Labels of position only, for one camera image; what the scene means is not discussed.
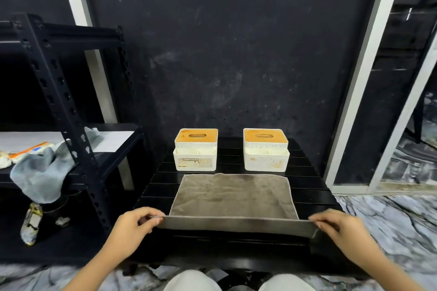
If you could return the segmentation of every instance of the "forearm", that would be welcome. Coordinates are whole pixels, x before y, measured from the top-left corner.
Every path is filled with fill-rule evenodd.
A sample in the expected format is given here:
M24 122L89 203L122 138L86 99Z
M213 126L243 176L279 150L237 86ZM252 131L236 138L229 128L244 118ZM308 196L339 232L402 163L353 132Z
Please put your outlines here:
M95 291L117 264L118 262L115 262L106 251L100 251L63 288L63 291Z
M385 291L424 291L401 267L386 257L379 259L364 270L379 283Z

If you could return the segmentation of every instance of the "white door frame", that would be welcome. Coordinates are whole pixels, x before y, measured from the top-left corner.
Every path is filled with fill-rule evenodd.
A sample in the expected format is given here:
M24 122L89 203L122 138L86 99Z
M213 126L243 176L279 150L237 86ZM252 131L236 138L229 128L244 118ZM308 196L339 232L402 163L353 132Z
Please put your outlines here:
M422 94L425 85L428 82L428 79L436 65L437 62L437 35L435 34L435 28L433 28L432 34L434 37L429 45L429 49L422 59L422 65L420 66L419 72L417 74L416 79L414 80L414 84L412 85L411 91L408 95L408 98L405 102L404 107L402 108L401 114L396 122L395 127L391 133L390 139L385 146L384 153L379 160L378 166L376 167L375 173L373 174L372 180L370 181L369 188L367 193L375 193L379 182L381 181L382 176L384 175L385 169L387 168L391 156L395 152L396 146L399 143L399 140L402 137L402 134L407 127L407 123L412 115L414 108Z
M90 11L86 0L68 0L76 25L92 27ZM86 62L93 80L94 89L102 111L105 123L118 123L112 95L109 90L102 57L99 50L85 51ZM123 187L133 190L134 185L127 158L118 165L118 171L122 178Z
M358 191L358 188L355 185L334 185L334 181L352 130L353 122L357 115L358 107L360 106L360 102L363 97L370 71L372 70L373 62L381 42L393 2L394 0L375 0L373 5L366 33L364 35L363 44L361 46L360 54L353 71L351 84L349 86L346 101L341 113L340 122L336 130L328 163L323 175L326 185L333 191L333 193L351 191L351 186L353 189Z

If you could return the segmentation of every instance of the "light gray pants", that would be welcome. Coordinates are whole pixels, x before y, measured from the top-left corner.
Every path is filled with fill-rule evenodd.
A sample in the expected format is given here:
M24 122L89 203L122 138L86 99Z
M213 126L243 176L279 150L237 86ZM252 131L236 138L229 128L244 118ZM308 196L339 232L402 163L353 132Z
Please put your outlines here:
M199 271L184 271L173 277L164 291L221 291L211 278ZM315 289L292 274L276 275L259 288L259 291L315 291Z

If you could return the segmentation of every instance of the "white paper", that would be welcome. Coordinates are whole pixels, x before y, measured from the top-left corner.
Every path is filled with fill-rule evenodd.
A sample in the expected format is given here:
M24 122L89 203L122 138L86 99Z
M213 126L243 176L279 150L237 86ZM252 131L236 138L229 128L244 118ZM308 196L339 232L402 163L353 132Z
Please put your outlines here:
M133 133L133 131L101 131L103 141L93 151L115 152ZM63 141L62 134L56 131L0 132L0 150L9 153L18 153L42 142L60 144Z

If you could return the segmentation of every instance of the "wooden lid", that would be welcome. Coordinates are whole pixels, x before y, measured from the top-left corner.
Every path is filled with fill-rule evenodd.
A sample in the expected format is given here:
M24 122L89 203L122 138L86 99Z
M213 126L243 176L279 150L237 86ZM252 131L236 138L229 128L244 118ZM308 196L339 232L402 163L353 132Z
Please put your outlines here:
M175 142L177 143L215 143L219 131L217 129L181 129Z
M288 143L280 129L244 129L244 140L249 143Z

